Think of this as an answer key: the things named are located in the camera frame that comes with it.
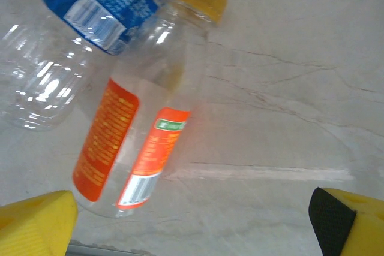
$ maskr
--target bottle neck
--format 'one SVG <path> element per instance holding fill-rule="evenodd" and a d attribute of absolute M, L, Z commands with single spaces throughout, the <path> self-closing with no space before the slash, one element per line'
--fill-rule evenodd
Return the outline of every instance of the bottle neck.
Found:
<path fill-rule="evenodd" d="M 176 21 L 178 19 L 188 25 L 193 25 L 202 33 L 214 26 L 214 22 L 208 16 L 180 0 L 163 0 L 158 13 L 163 14 L 161 18 L 173 20 L 175 23 L 179 22 Z"/>

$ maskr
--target plastic bottle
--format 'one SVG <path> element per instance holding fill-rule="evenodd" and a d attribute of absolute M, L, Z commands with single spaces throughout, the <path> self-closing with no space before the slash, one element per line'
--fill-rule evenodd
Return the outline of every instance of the plastic bottle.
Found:
<path fill-rule="evenodd" d="M 226 0 L 164 0 L 112 73 L 73 172 L 85 209 L 125 217 L 144 204 L 194 106 L 207 30 Z"/>
<path fill-rule="evenodd" d="M 51 129 L 102 65 L 115 60 L 153 0 L 43 0 L 1 43 L 1 113 L 18 127 Z"/>

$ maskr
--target orange label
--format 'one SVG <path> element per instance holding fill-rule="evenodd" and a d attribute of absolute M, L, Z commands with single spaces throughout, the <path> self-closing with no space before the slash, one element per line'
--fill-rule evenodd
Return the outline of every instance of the orange label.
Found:
<path fill-rule="evenodd" d="M 148 200 L 189 114 L 171 108 L 160 110 L 117 201 L 119 209 L 132 209 Z"/>
<path fill-rule="evenodd" d="M 109 80 L 73 171 L 73 182 L 89 201 L 96 202 L 139 108 L 139 99 Z"/>

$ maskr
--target empty water bottle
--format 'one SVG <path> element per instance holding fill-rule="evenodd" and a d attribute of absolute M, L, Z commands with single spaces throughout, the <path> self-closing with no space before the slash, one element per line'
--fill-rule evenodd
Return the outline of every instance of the empty water bottle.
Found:
<path fill-rule="evenodd" d="M 1 112 L 7 121 L 47 130 L 110 55 L 119 54 L 152 15 L 153 0 L 43 0 L 1 44 Z"/>

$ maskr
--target marble surface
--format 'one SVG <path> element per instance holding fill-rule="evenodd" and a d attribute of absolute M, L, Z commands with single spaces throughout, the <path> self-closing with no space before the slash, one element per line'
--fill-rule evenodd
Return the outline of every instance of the marble surface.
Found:
<path fill-rule="evenodd" d="M 37 0 L 1 0 L 1 31 Z M 321 255 L 318 186 L 384 199 L 384 0 L 229 0 L 203 101 L 149 203 L 82 210 L 75 241 L 147 255 Z M 0 204 L 70 186 L 105 85 L 63 125 L 0 130 Z"/>

